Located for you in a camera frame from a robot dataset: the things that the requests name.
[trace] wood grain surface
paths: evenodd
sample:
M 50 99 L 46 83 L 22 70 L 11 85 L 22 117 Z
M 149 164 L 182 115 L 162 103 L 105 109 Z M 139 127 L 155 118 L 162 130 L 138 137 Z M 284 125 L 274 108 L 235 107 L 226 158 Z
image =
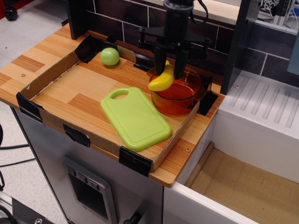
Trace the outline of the wood grain surface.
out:
M 106 39 L 101 34 L 88 31 L 78 39 L 72 40 L 69 26 L 66 25 L 3 67 L 0 70 L 0 100 L 19 110 L 16 94 L 48 68 L 71 53 L 89 34 Z M 115 42 L 115 44 L 137 53 L 152 56 L 150 52 L 120 41 Z M 194 116 L 184 134 L 168 153 L 159 168 L 154 173 L 149 174 L 150 179 L 166 187 L 171 187 L 174 184 L 224 99 L 224 96 L 219 93 L 222 77 L 195 67 L 192 68 L 204 76 L 213 76 L 212 91 L 219 97 L 206 116 L 200 114 Z M 150 99 L 151 92 L 147 87 L 148 81 L 149 77 L 146 72 L 135 68 L 134 62 L 121 58 L 116 66 L 105 66 L 100 61 L 99 53 L 88 64 L 80 62 L 71 68 L 71 72 L 65 72 L 32 100 L 42 105 L 46 111 L 76 126 L 95 133 L 115 144 L 123 145 L 120 137 L 100 108 L 100 102 L 111 91 L 132 86 L 140 88 Z M 187 115 L 163 114 L 163 117 L 170 124 L 174 134 Z M 139 154 L 154 159 L 168 142 L 169 139 L 164 140 L 141 151 Z M 117 156 L 104 152 L 98 146 L 92 144 L 91 147 L 115 160 L 118 159 Z

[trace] green cutting board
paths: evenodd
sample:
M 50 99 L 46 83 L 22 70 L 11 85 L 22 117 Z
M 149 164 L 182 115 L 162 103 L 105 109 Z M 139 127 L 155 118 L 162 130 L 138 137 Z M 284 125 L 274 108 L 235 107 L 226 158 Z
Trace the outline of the green cutting board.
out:
M 170 125 L 136 87 L 114 90 L 102 100 L 101 107 L 125 146 L 134 152 L 171 135 Z

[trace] orange bowl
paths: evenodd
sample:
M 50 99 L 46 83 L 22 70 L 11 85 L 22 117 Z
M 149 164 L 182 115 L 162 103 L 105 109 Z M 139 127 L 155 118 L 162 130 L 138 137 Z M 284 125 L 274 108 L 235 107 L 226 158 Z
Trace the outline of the orange bowl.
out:
M 158 77 L 155 68 L 150 69 L 147 74 L 149 81 Z M 190 68 L 185 68 L 182 77 L 175 79 L 170 88 L 164 91 L 152 91 L 151 97 L 154 106 L 160 112 L 178 115 L 189 113 L 200 100 L 203 91 L 200 75 Z

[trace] black cable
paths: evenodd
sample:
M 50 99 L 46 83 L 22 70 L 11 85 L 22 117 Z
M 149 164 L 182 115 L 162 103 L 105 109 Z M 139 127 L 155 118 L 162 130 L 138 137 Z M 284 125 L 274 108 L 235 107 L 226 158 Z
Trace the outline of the black cable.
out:
M 0 171 L 0 179 L 1 179 L 0 191 L 3 191 L 5 183 L 4 183 L 4 178 L 3 178 L 1 171 Z
M 8 149 L 16 149 L 16 148 L 24 148 L 24 147 L 29 147 L 29 145 L 24 144 L 24 145 L 17 145 L 17 146 L 5 146 L 5 147 L 0 147 L 0 150 L 8 150 Z
M 10 220 L 11 224 L 17 224 L 17 221 L 14 219 L 13 215 L 4 206 L 0 205 L 0 210 L 7 215 L 7 218 Z
M 3 129 L 2 129 L 2 126 L 0 124 L 0 146 L 1 146 L 2 141 L 3 141 Z M 28 147 L 28 146 L 29 146 L 28 144 L 17 145 L 17 146 L 7 146 L 7 147 L 0 147 L 0 150 L 24 148 L 24 147 Z
M 3 140 L 3 129 L 2 129 L 2 126 L 0 124 L 0 145 L 2 143 L 2 140 Z
M 209 12 L 207 11 L 207 7 L 206 7 L 206 5 L 202 2 L 202 0 L 198 0 L 198 2 L 199 2 L 200 5 L 204 8 L 204 10 L 205 10 L 205 12 L 206 12 L 206 18 L 205 18 L 205 20 L 204 20 L 203 22 L 198 23 L 198 22 L 196 22 L 195 19 L 194 19 L 193 12 L 190 11 L 190 19 L 191 19 L 191 21 L 192 21 L 194 24 L 200 26 L 200 25 L 203 25 L 204 23 L 206 23 L 206 21 L 208 20 L 208 18 L 209 18 Z
M 20 163 L 30 162 L 30 161 L 33 161 L 33 160 L 35 160 L 35 158 L 29 159 L 29 160 L 24 160 L 24 161 L 19 161 L 19 162 L 14 162 L 14 163 L 6 164 L 6 165 L 1 165 L 0 168 L 1 167 L 12 166 L 12 165 L 17 165 L 17 164 L 20 164 Z

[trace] screw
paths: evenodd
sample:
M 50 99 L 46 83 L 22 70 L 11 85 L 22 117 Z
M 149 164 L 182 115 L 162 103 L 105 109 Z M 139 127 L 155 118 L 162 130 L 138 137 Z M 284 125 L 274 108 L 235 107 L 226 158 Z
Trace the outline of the screw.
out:
M 43 223 L 43 220 L 41 218 L 38 218 L 34 224 L 42 224 Z

